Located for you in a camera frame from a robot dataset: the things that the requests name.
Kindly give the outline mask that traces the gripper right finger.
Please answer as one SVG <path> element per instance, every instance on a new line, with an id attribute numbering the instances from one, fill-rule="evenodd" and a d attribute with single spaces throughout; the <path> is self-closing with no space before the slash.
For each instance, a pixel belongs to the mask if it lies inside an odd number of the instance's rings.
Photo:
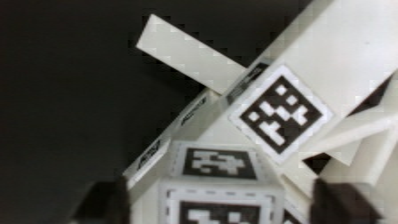
<path id="1" fill-rule="evenodd" d="M 384 219 L 368 198 L 350 183 L 313 184 L 311 224 L 379 224 Z"/>

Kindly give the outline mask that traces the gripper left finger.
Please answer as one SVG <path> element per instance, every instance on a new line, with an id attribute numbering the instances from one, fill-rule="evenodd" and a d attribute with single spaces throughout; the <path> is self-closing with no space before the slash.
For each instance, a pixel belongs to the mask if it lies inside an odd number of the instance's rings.
<path id="1" fill-rule="evenodd" d="M 70 224 L 128 224 L 130 201 L 125 180 L 96 182 L 71 215 Z"/>

